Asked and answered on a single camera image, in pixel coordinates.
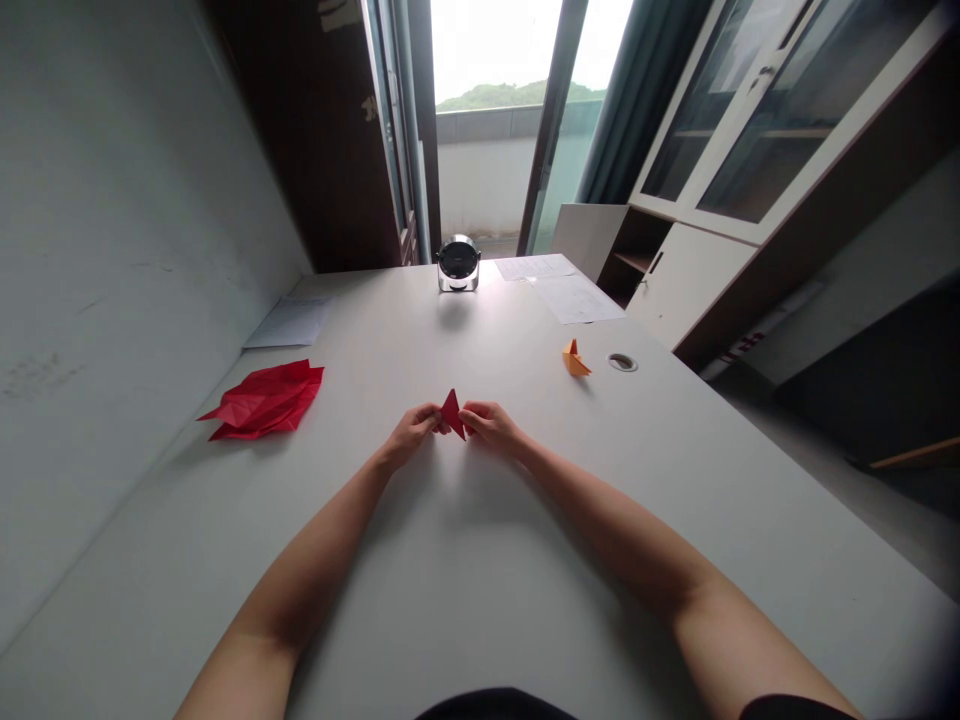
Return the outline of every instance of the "table hole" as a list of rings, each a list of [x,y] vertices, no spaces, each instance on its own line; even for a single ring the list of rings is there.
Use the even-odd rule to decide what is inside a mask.
[[[612,367],[614,370],[619,370],[620,372],[633,372],[637,369],[637,361],[629,355],[624,355],[623,353],[613,353],[612,355],[608,355],[607,362],[610,363],[610,367]]]

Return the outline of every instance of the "black shirt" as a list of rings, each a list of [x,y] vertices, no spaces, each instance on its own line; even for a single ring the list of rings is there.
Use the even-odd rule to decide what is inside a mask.
[[[434,705],[417,720],[576,720],[514,688],[476,690]],[[767,695],[744,708],[740,720],[852,720],[828,705],[793,695]]]

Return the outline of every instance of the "dark green curtain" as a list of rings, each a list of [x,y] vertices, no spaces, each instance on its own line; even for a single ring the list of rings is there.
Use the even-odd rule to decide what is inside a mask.
[[[578,203],[630,198],[709,9],[710,0],[634,0]]]

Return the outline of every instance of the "hand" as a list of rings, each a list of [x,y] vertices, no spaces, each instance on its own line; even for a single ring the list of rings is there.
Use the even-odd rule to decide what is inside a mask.
[[[391,472],[405,465],[420,447],[423,439],[431,432],[441,435],[450,432],[450,426],[440,415],[439,405],[424,403],[407,410],[380,448],[380,454],[389,465]]]
[[[525,437],[507,415],[507,411],[497,403],[473,400],[464,403],[460,410],[460,420],[463,421],[467,435],[479,434],[492,447],[507,454],[516,453]]]

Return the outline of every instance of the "red folded paper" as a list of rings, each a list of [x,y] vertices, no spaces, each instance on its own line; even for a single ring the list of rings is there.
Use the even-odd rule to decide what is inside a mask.
[[[323,368],[309,360],[257,370],[227,390],[220,407],[197,420],[223,420],[210,440],[255,440],[271,432],[293,432],[317,396]]]
[[[440,414],[443,416],[443,419],[447,421],[447,425],[452,427],[457,435],[464,440],[467,439],[467,436],[463,434],[463,423],[460,420],[460,405],[457,403],[456,391],[451,390],[450,394],[447,395],[443,407],[440,408]]]

